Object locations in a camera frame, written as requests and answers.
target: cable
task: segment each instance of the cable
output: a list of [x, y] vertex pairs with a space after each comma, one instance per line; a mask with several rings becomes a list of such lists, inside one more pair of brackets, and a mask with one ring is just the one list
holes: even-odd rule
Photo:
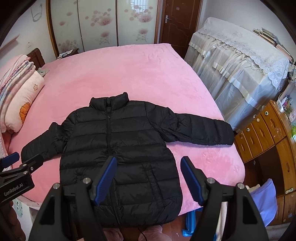
[[144, 236], [145, 240], [147, 241], [145, 234], [143, 234], [143, 232], [139, 228], [138, 228], [138, 230], [141, 232], [141, 234]]

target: pillow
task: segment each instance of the pillow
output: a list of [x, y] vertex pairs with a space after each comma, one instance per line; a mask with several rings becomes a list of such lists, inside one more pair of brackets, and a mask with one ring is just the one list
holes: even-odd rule
[[37, 71], [23, 83], [8, 104], [4, 123], [6, 128], [19, 132], [36, 96], [44, 86], [44, 78]]

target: wooden cabinet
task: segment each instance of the wooden cabinet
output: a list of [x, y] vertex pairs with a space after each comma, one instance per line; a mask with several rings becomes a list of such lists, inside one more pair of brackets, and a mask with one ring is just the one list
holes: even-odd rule
[[244, 130], [243, 133], [246, 137], [246, 140], [249, 144], [252, 156], [257, 156], [263, 152], [262, 146], [260, 144], [259, 138], [255, 132], [252, 124], [249, 124]]
[[272, 136], [261, 114], [257, 115], [256, 118], [252, 121], [252, 126], [254, 127], [255, 132], [258, 135], [263, 151], [274, 145]]
[[235, 136], [235, 142], [243, 162], [250, 160], [252, 158], [252, 154], [243, 132]]
[[283, 223], [292, 222], [296, 208], [296, 192], [285, 195]]
[[291, 222], [296, 214], [296, 143], [287, 116], [274, 101], [235, 136], [245, 166], [244, 184], [273, 180], [277, 212], [270, 225]]
[[284, 213], [284, 196], [278, 197], [276, 199], [277, 202], [277, 209], [276, 215], [270, 225], [278, 225], [282, 223], [283, 220], [283, 213]]
[[280, 118], [278, 117], [270, 103], [267, 104], [267, 106], [261, 112], [261, 115], [266, 125], [268, 126], [274, 143], [278, 143], [286, 136], [286, 133], [284, 131], [284, 127], [280, 121]]
[[281, 162], [281, 168], [284, 177], [285, 194], [289, 190], [294, 191], [296, 188], [296, 173], [293, 153], [288, 138], [283, 139], [276, 145]]

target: zipper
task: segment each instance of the zipper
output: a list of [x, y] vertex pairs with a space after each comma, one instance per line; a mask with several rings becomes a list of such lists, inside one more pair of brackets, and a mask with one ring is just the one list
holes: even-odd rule
[[108, 114], [108, 120], [107, 120], [107, 149], [108, 149], [108, 156], [111, 155], [111, 148], [110, 148], [110, 114]]
[[[111, 130], [110, 130], [110, 114], [108, 113], [108, 119], [107, 119], [107, 149], [108, 149], [108, 156], [111, 155], [111, 147], [110, 147], [110, 139], [111, 139]], [[115, 219], [118, 223], [118, 226], [120, 227], [119, 218], [117, 215], [117, 212], [115, 210], [115, 204], [116, 204], [116, 198], [115, 198], [115, 188], [114, 188], [114, 180], [112, 180], [110, 185], [110, 197], [111, 197], [111, 203], [112, 203], [112, 209], [114, 212]]]

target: jacket sleeve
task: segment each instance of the jacket sleeve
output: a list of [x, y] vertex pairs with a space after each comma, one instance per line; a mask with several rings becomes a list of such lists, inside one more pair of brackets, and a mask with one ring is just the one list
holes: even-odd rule
[[73, 132], [75, 112], [72, 112], [61, 124], [53, 122], [49, 129], [25, 145], [21, 152], [22, 162], [41, 154], [44, 161], [61, 154]]
[[232, 145], [231, 126], [222, 120], [213, 120], [192, 114], [176, 114], [170, 108], [145, 102], [150, 123], [166, 142], [191, 142], [200, 145]]

